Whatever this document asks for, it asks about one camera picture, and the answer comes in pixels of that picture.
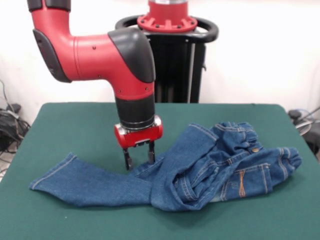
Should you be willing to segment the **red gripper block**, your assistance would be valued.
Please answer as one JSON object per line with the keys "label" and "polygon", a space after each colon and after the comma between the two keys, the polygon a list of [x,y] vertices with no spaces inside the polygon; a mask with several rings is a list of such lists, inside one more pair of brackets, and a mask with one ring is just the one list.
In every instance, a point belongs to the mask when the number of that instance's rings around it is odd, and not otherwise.
{"label": "red gripper block", "polygon": [[139,129],[128,130],[121,126],[120,123],[114,126],[114,134],[118,144],[124,148],[124,160],[127,171],[133,169],[133,161],[127,148],[135,147],[137,145],[148,143],[148,161],[154,163],[155,160],[155,140],[160,139],[163,136],[163,122],[161,118],[156,115],[154,122],[151,126]]}

